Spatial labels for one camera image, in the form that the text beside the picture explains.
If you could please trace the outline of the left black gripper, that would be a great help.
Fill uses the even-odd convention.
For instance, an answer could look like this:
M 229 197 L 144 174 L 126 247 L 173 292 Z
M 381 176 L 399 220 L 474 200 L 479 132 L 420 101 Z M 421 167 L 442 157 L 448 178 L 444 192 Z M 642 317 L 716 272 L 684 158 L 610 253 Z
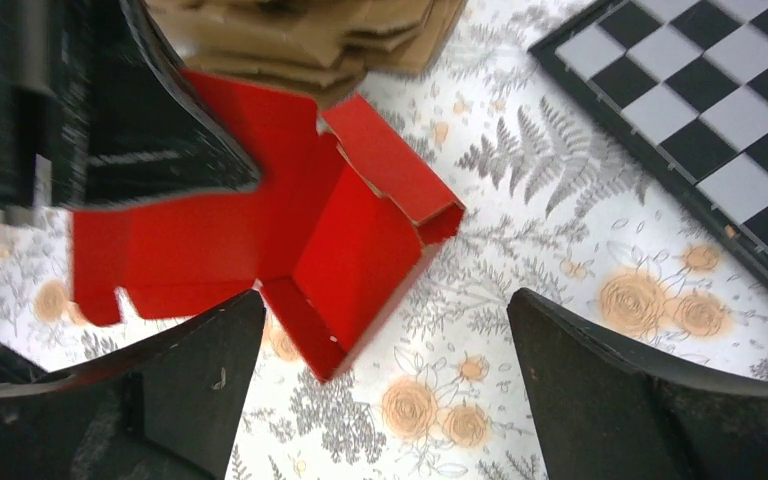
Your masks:
M 0 210 L 32 207 L 39 157 L 55 205 L 85 173 L 91 207 L 255 190 L 257 164 L 182 65 L 142 1 L 0 1 Z

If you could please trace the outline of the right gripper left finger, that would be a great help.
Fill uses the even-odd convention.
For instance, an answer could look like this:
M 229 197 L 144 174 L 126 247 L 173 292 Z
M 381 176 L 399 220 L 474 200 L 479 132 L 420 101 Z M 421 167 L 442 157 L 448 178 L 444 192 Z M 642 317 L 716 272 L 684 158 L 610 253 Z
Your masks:
M 0 479 L 223 478 L 264 324 L 250 290 L 54 372 L 0 343 Z

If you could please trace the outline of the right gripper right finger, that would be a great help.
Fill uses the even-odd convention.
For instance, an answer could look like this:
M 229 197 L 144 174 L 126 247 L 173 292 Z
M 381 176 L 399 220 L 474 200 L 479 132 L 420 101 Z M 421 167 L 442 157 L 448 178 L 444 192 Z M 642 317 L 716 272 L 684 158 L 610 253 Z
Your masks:
M 552 479 L 768 479 L 768 382 L 708 368 L 523 288 L 507 307 Z

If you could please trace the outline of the stack of brown cardboard blanks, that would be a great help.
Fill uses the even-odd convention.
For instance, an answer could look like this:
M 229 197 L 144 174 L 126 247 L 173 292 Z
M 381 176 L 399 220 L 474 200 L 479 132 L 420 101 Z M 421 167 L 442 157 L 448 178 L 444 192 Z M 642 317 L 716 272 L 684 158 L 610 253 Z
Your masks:
M 418 75 L 459 20 L 458 0 L 150 1 L 191 69 L 338 103 L 370 71 Z

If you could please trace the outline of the red paper box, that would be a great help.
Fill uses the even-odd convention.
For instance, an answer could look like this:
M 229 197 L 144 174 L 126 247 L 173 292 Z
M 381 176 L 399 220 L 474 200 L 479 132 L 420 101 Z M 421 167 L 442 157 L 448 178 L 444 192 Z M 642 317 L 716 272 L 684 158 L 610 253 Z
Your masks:
M 307 97 L 186 70 L 259 161 L 252 194 L 72 217 L 74 301 L 98 326 L 127 291 L 146 319 L 256 288 L 313 374 L 345 370 L 464 215 L 457 196 L 361 97 Z

